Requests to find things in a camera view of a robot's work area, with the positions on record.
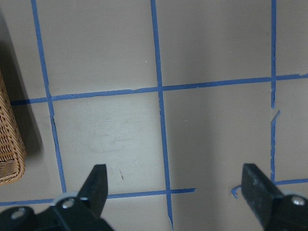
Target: black robotic claw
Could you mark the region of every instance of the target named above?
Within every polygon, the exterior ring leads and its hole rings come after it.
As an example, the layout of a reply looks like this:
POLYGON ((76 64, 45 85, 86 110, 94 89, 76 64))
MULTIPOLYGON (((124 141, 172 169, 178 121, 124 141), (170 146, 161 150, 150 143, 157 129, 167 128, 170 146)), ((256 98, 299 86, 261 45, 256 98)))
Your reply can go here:
POLYGON ((255 164, 244 164, 242 194, 265 231, 308 231, 308 200, 283 195, 255 164))
POLYGON ((95 165, 78 194, 64 194, 45 211, 20 206, 0 213, 0 231, 113 231, 100 218, 107 195, 106 165, 95 165))

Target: wicker basket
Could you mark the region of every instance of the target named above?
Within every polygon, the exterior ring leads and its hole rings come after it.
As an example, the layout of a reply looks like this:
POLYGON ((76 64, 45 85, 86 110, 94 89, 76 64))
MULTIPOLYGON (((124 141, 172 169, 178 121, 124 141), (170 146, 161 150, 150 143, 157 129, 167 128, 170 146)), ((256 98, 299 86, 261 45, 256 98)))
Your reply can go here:
POLYGON ((25 157, 26 149, 0 72, 0 186, 23 176, 25 157))

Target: silver bolt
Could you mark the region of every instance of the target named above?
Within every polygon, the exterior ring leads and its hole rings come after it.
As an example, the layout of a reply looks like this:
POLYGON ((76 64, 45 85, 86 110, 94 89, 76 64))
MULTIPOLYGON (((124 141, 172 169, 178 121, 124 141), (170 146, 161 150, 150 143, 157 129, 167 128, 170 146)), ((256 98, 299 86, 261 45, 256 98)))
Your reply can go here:
POLYGON ((25 214, 25 211, 25 208, 19 208, 17 211, 12 213, 11 219, 17 219, 22 217, 25 214))
POLYGON ((300 205, 300 206, 305 205, 305 200, 300 196, 292 196, 291 200, 294 205, 300 205))
POLYGON ((73 198, 69 198, 68 200, 64 201, 62 204, 62 208, 70 208, 74 205, 75 200, 73 198))

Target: vertical blue tape strip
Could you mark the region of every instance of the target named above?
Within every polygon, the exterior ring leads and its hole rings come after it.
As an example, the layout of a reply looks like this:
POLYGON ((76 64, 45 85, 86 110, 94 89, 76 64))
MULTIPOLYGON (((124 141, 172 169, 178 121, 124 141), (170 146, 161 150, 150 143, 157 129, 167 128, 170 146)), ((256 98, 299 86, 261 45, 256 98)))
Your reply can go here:
POLYGON ((42 36, 41 36, 41 33, 40 33, 40 26, 39 26, 39 19, 38 19, 39 15, 38 15, 38 8, 37 8, 36 0, 31 0, 31 5, 32 5, 34 25, 35 25, 35 32, 36 32, 36 35, 37 35, 40 65, 41 65, 41 69, 42 69, 44 86, 45 86, 45 91, 46 91, 46 96, 47 96, 47 103, 48 103, 48 108, 49 108, 49 113, 50 113, 51 129, 52 129, 52 135, 53 135, 53 140, 54 140, 54 144, 55 144, 55 151, 56 151, 56 158, 57 158, 57 164, 58 164, 58 169, 59 169, 61 187, 62 187, 62 192, 65 193, 66 192, 66 184, 65 184, 62 160, 61 160, 61 155, 60 155, 58 135, 57 135, 56 125, 55 125, 54 118, 53 118, 54 109, 53 109, 53 104, 52 104, 52 100, 51 100, 51 93, 49 91, 49 81, 48 81, 47 68, 46 68, 46 63, 45 63, 43 41, 42 41, 42 36))
POLYGON ((275 117, 270 123, 270 180, 275 182, 275 145, 276 145, 276 120, 277 117, 280 115, 280 111, 277 112, 275 117))
POLYGON ((276 95, 276 0, 271 0, 271 107, 276 95))
POLYGON ((168 212, 168 216, 169 216, 169 219, 170 219, 170 222, 171 222, 171 227, 173 229, 171 190, 170 190, 170 177, 169 177, 169 163, 168 163, 168 153, 167 153, 165 109, 164 109, 163 80, 162 80, 162 71, 161 71, 161 63, 160 63, 158 22, 157 22, 155 0, 151 0, 151 11, 152 11, 156 74, 157 74, 158 99, 159 99, 159 111, 160 111, 160 127, 161 127, 161 133, 162 133, 162 145, 163 145, 164 168, 165 168, 165 182, 166 182, 166 192, 167 192, 166 193, 167 212, 168 212))

